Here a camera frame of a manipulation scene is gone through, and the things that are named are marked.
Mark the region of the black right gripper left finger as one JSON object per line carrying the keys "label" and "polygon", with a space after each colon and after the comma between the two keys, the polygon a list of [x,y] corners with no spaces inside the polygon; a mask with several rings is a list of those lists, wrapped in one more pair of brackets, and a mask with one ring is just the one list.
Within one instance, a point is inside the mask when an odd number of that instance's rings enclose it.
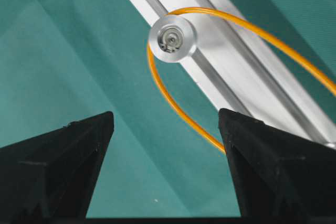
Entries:
{"label": "black right gripper left finger", "polygon": [[85,218],[114,132],[110,111],[1,148],[1,218]]}

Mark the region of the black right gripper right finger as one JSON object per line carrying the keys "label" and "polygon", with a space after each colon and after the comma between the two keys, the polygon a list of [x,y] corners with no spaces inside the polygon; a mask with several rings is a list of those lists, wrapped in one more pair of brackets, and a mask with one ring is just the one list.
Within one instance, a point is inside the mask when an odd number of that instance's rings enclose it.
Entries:
{"label": "black right gripper right finger", "polygon": [[335,218],[335,149],[229,109],[218,128],[243,217]]}

